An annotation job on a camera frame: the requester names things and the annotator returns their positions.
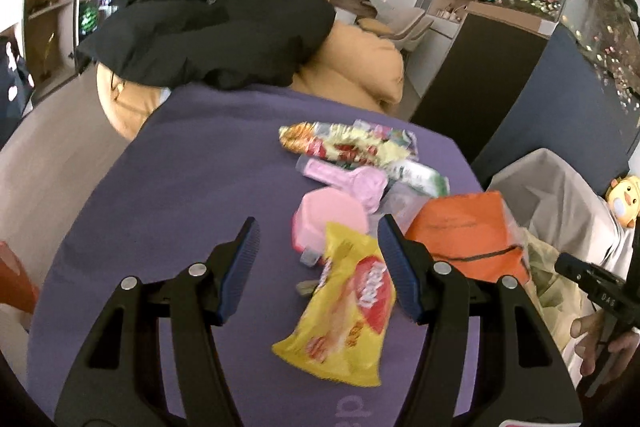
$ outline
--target orange bag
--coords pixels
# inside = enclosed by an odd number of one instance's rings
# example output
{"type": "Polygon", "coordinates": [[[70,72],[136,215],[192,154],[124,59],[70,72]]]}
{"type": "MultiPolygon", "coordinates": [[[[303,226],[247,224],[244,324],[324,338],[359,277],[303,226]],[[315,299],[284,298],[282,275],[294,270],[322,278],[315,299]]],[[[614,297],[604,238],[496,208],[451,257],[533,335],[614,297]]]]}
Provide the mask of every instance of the orange bag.
{"type": "Polygon", "coordinates": [[[530,277],[518,227],[500,192],[429,200],[406,238],[422,243],[435,260],[451,263],[470,279],[496,282],[513,275],[524,285],[530,277]]]}

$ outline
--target pink toy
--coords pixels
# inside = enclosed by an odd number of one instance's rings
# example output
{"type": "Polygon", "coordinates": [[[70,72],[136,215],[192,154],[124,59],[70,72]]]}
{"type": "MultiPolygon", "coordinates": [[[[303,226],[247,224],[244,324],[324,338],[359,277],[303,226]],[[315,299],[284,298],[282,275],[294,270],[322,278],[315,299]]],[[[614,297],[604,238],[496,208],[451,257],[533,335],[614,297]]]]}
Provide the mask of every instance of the pink toy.
{"type": "Polygon", "coordinates": [[[386,174],[378,168],[363,166],[347,171],[311,156],[300,156],[296,169],[307,178],[340,188],[353,196],[362,203],[367,214],[378,209],[388,182],[386,174]]]}
{"type": "Polygon", "coordinates": [[[299,252],[324,253],[325,229],[340,223],[360,233],[369,231],[367,213],[358,200],[337,188],[324,187],[305,194],[293,216],[293,247],[299,252]]]}

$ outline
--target red logo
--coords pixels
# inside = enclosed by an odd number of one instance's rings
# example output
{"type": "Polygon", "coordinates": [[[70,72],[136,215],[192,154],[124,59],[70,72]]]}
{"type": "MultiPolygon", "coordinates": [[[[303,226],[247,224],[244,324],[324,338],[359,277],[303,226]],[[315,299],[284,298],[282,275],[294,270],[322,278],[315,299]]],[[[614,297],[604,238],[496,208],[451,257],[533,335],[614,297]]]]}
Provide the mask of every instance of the red logo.
{"type": "Polygon", "coordinates": [[[356,302],[369,327],[382,334],[391,311],[391,277],[386,265],[370,255],[362,259],[353,274],[356,302]]]}

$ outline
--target human hand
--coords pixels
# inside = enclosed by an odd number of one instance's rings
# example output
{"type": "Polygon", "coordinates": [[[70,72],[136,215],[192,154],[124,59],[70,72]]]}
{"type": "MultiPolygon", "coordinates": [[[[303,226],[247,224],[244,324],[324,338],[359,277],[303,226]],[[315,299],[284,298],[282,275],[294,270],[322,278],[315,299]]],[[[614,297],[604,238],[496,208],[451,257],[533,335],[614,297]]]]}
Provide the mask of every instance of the human hand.
{"type": "MultiPolygon", "coordinates": [[[[571,324],[571,336],[574,339],[587,333],[574,349],[575,354],[582,359],[580,373],[584,377],[593,374],[596,369],[596,350],[604,327],[604,318],[605,312],[600,310],[592,315],[575,319],[571,324]]],[[[609,343],[609,352],[618,353],[618,359],[603,383],[609,383],[622,375],[633,358],[638,343],[640,343],[640,335],[635,331],[627,331],[609,343]]]]}

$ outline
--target orange plastic object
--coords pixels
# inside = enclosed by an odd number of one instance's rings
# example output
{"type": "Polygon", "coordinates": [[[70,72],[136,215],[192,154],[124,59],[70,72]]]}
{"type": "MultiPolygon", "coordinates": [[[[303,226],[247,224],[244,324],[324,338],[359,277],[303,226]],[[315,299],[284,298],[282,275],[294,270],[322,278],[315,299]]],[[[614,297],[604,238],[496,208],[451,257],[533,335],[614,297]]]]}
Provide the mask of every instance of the orange plastic object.
{"type": "Polygon", "coordinates": [[[38,293],[16,254],[0,241],[0,303],[33,313],[38,293]]]}
{"type": "Polygon", "coordinates": [[[513,275],[523,285],[529,280],[500,192],[430,200],[406,238],[422,243],[434,259],[451,263],[470,279],[496,282],[513,275]]]}

